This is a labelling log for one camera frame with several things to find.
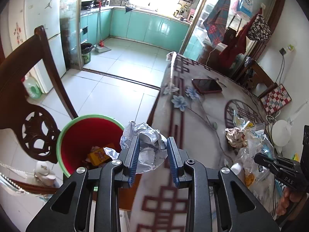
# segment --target blue gripper pad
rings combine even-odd
[[[132,187],[134,180],[135,180],[139,151],[140,151],[140,140],[139,140],[139,138],[137,138],[137,140],[134,144],[132,160],[131,160],[130,167],[129,167],[129,185],[130,185],[130,187]]]
[[[171,171],[172,179],[173,179],[173,182],[175,183],[175,186],[178,187],[179,186],[178,167],[177,167],[177,162],[176,162],[176,157],[175,157],[175,152],[174,152],[175,149],[173,149],[173,146],[174,148],[176,147],[174,137],[169,137],[167,139],[166,150],[167,150],[167,155],[168,155],[168,161],[170,164],[170,171]]]

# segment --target red cloth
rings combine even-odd
[[[262,14],[262,9],[259,10],[257,14]],[[221,66],[229,69],[234,62],[236,56],[239,53],[245,54],[247,39],[246,36],[257,16],[257,14],[251,18],[250,22],[247,23],[243,29],[238,33],[237,37],[235,37],[231,43],[220,53],[219,60]]]

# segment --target crumpled white plastic bag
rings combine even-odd
[[[134,121],[130,121],[120,139],[121,149],[130,147],[133,136],[140,138],[140,153],[136,173],[145,173],[158,168],[167,157],[167,139],[160,134],[159,130],[151,128],[146,123],[136,124]],[[119,156],[119,153],[114,149],[104,148],[104,151],[112,159]]]

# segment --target human hand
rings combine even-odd
[[[295,219],[295,217],[299,214],[300,210],[304,206],[307,200],[307,194],[299,193],[299,192],[292,192],[291,189],[286,187],[283,190],[283,195],[278,203],[277,215],[282,216],[286,214],[286,209],[288,208],[290,201],[294,203],[298,203],[299,205],[293,213],[289,216],[289,220]]]

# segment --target trash can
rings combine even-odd
[[[92,43],[82,43],[81,44],[81,58],[84,65],[91,61],[91,50],[93,49]]]
[[[113,143],[120,153],[120,138],[124,126],[104,115],[84,115],[70,121],[57,140],[57,159],[64,174],[69,177],[82,165],[82,160],[93,146],[104,147]]]

